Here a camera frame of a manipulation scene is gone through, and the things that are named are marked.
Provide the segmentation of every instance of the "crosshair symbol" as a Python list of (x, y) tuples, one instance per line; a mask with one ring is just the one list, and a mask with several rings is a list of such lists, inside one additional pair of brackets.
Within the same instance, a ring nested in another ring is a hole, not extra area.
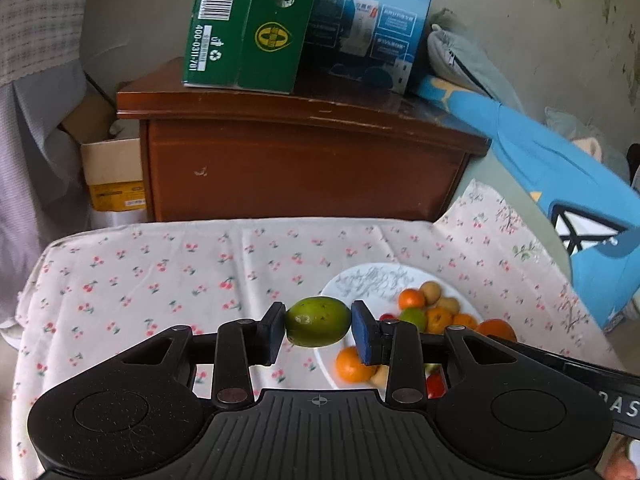
[(320, 406), (324, 406), (326, 403), (328, 403), (329, 399), (322, 396), (315, 396), (309, 402), (314, 403), (319, 408)]

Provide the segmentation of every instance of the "blue box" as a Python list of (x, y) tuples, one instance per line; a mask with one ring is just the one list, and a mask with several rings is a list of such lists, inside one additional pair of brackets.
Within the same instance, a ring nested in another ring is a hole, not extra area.
[(303, 56), (404, 93), (431, 0), (314, 0)]

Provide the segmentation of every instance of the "floral tablecloth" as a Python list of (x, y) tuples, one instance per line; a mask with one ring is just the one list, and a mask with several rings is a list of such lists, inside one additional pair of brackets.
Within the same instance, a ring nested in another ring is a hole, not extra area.
[[(336, 274), (367, 262), (401, 262), (441, 276), (485, 318), (520, 341), (620, 367), (571, 286), (516, 212), (471, 183), (435, 224), (379, 219), (266, 219), (142, 224), (60, 240), (42, 255), (18, 306), (12, 443), (14, 479), (41, 466), (26, 433), (46, 390), (176, 324), (215, 332), (259, 319), (274, 300), (292, 305)], [(286, 340), (261, 388), (329, 388), (309, 349)], [(194, 391), (210, 396), (211, 368)]]

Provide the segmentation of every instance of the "lime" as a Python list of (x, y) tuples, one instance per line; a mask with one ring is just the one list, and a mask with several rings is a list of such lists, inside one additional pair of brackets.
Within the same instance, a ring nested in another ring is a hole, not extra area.
[(427, 319), (421, 308), (406, 308), (398, 317), (400, 321), (406, 321), (418, 327), (418, 332), (424, 332), (427, 328)]
[(316, 348), (340, 341), (351, 326), (351, 310), (327, 296), (305, 298), (284, 317), (287, 338), (294, 345)]

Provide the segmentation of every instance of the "wooden cabinet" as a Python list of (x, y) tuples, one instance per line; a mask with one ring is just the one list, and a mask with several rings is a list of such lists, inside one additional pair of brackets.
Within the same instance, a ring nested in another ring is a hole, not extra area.
[(185, 88), (180, 67), (118, 93), (119, 117), (141, 121), (151, 220), (433, 221), (487, 150), (437, 108), (334, 76), (303, 73), (289, 96)]

